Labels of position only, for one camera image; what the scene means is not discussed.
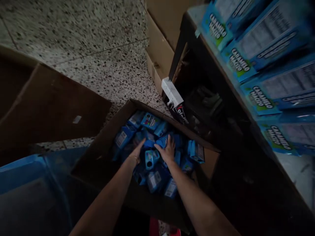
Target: green label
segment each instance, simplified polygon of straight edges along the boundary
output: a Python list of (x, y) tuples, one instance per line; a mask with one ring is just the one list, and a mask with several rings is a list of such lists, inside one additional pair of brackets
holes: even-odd
[(206, 24), (209, 24), (209, 30), (216, 42), (216, 46), (219, 46), (227, 34), (225, 24), (220, 23), (213, 13), (210, 14), (209, 20), (210, 22), (206, 20)]
[(233, 48), (231, 50), (230, 60), (229, 63), (233, 70), (236, 71), (237, 77), (241, 77), (243, 74), (245, 74), (247, 71), (250, 70), (252, 67), (249, 60), (245, 60), (240, 53), (236, 50), (236, 48)]
[(292, 150), (292, 145), (286, 140), (282, 132), (277, 126), (268, 126), (264, 132), (266, 138), (271, 142), (273, 148), (282, 149), (282, 150)]
[(249, 93), (249, 99), (253, 106), (256, 107), (257, 111), (273, 109), (275, 107), (274, 102), (267, 98), (259, 86), (254, 86), (253, 88), (247, 87), (245, 90), (251, 91)]

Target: speckled floor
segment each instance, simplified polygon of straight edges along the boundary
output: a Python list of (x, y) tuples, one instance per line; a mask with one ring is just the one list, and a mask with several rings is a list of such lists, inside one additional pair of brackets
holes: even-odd
[[(111, 100), (107, 120), (129, 98), (170, 115), (147, 72), (144, 0), (0, 0), (0, 16), (0, 44)], [(93, 139), (40, 145), (54, 151)]]

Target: shelf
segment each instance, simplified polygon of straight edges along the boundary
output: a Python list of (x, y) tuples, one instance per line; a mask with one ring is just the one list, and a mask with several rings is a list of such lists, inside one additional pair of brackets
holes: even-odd
[(239, 103), (242, 111), (246, 114), (248, 119), (251, 122), (251, 132), (253, 137), (255, 137), (257, 143), (262, 147), (265, 154), (273, 159), (276, 164), (280, 167), (281, 171), (285, 171), (289, 179), (292, 181), (293, 185), (296, 187), (299, 194), (304, 199), (307, 206), (312, 209), (313, 202), (313, 179), (312, 179), (312, 168), (313, 168), (313, 157), (303, 155), (302, 157), (292, 156), (287, 154), (281, 154), (274, 152), (264, 136), (261, 134), (260, 129), (256, 123), (258, 115), (255, 110), (252, 108), (251, 104), (242, 96), (242, 91), (240, 89), (239, 82), (233, 77), (232, 72), (227, 67), (227, 64), (224, 63), (219, 50), (209, 39), (209, 35), (201, 27), (201, 21), (203, 15), (206, 11), (207, 5), (201, 5), (197, 7), (190, 8), (187, 13), (191, 19), (194, 28), (195, 28), (195, 37), (199, 38), (207, 48), (208, 53), (212, 57), (213, 62), (219, 68), (221, 78), (229, 86), (229, 90), (232, 92), (232, 95), (237, 102)]

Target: person's right hand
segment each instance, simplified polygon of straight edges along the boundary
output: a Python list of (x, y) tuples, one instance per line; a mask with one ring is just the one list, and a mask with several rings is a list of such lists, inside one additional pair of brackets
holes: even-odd
[(171, 136), (168, 135), (167, 137), (167, 144), (166, 148), (162, 149), (160, 145), (154, 144), (156, 149), (161, 153), (162, 159), (169, 163), (170, 161), (174, 161), (174, 149), (175, 149), (175, 142), (172, 140)]

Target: cardboard box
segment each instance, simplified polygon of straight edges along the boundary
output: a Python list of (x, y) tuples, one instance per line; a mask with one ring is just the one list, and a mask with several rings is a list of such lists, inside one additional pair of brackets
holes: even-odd
[(183, 14), (192, 6), (203, 4), (205, 0), (147, 0), (147, 10), (162, 34), (175, 50)]
[[(120, 128), (127, 122), (136, 110), (144, 110), (157, 116), (190, 139), (196, 140), (204, 146), (205, 163), (200, 171), (207, 171), (204, 175), (211, 178), (215, 163), (219, 157), (219, 150), (203, 140), (187, 127), (164, 115), (163, 113), (136, 100), (129, 100), (102, 129), (85, 154), (77, 162), (72, 175), (82, 181), (101, 190), (113, 177), (120, 167), (119, 163), (113, 163), (108, 156), (113, 140)], [(178, 227), (185, 232), (191, 229), (191, 223), (182, 202), (163, 195), (150, 194), (146, 186), (138, 185), (132, 178), (124, 204), (130, 208), (139, 210), (157, 219)]]
[(168, 76), (174, 57), (174, 51), (148, 12), (147, 19), (150, 56), (154, 58), (154, 62), (160, 67), (163, 75)]
[(98, 134), (111, 102), (0, 46), (0, 150)]
[(148, 66), (148, 72), (149, 75), (152, 78), (152, 81), (154, 82), (158, 93), (162, 96), (162, 79), (165, 78), (165, 74), (162, 72), (160, 66), (154, 59), (153, 55), (150, 53), (150, 47), (145, 49), (145, 53), (147, 56), (147, 66)]

